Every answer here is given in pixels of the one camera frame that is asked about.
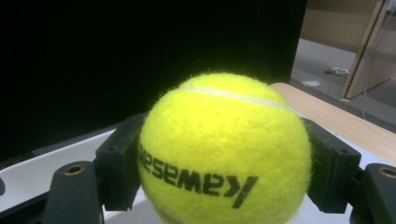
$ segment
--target yellow tennis ball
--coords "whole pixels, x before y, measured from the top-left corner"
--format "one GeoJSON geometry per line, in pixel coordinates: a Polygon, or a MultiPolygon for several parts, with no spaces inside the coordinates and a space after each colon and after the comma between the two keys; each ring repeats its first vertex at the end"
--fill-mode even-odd
{"type": "Polygon", "coordinates": [[[138,168],[166,223],[285,223],[307,190],[300,118],[250,77],[193,77],[166,93],[140,134],[138,168]]]}

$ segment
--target wooden table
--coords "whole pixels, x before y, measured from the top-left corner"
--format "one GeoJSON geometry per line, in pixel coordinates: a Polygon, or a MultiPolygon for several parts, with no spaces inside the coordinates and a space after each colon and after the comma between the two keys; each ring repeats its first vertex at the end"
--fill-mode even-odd
{"type": "Polygon", "coordinates": [[[289,106],[318,125],[344,137],[396,166],[396,134],[380,128],[367,120],[330,105],[294,87],[275,83],[276,89],[289,106]]]}

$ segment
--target white surface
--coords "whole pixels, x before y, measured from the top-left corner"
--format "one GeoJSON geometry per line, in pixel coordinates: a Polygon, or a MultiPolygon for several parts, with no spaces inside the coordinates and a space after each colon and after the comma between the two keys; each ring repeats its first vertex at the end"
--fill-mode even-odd
{"type": "MultiPolygon", "coordinates": [[[[6,183],[6,193],[0,197],[0,212],[34,198],[49,190],[53,173],[73,161],[92,161],[94,152],[113,131],[97,135],[93,138],[78,142],[72,146],[64,147],[43,156],[25,161],[0,171],[0,177],[6,183]]],[[[346,139],[332,133],[338,138],[358,150],[361,155],[361,168],[373,162],[385,163],[375,155],[366,152],[346,139]]],[[[333,224],[349,223],[351,207],[343,215],[329,215],[319,212],[316,206],[305,196],[299,212],[290,221],[290,224],[333,224]]],[[[132,211],[104,212],[106,223],[161,223],[158,215],[152,208],[142,190],[138,191],[132,211]]]]}
{"type": "Polygon", "coordinates": [[[6,193],[0,196],[0,212],[47,192],[53,173],[62,166],[73,161],[93,161],[95,150],[113,132],[96,135],[1,170],[0,177],[6,184],[6,193]]]}

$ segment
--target tennis ball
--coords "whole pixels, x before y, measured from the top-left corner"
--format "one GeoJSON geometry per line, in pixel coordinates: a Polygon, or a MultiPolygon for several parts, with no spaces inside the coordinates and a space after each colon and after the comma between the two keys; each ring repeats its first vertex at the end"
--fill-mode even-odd
{"type": "Polygon", "coordinates": [[[140,134],[138,170],[165,223],[285,223],[310,179],[304,125],[250,77],[193,77],[166,93],[140,134]]]}

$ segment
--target white seam line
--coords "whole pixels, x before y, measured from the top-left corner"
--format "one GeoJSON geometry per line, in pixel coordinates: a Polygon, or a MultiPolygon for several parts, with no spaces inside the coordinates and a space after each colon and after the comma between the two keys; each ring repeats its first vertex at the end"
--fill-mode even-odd
{"type": "Polygon", "coordinates": [[[225,96],[225,97],[233,98],[236,100],[251,102],[253,104],[269,105],[269,106],[273,106],[273,107],[290,110],[290,108],[288,106],[282,105],[282,104],[279,104],[279,103],[276,103],[273,101],[264,100],[264,99],[260,99],[260,98],[256,98],[256,97],[252,97],[252,96],[241,95],[241,94],[233,93],[230,91],[220,91],[220,90],[216,90],[216,89],[208,88],[208,87],[180,87],[180,88],[178,88],[178,90],[198,91],[200,93],[207,93],[207,94],[212,94],[212,95],[217,95],[217,96],[225,96]]]}

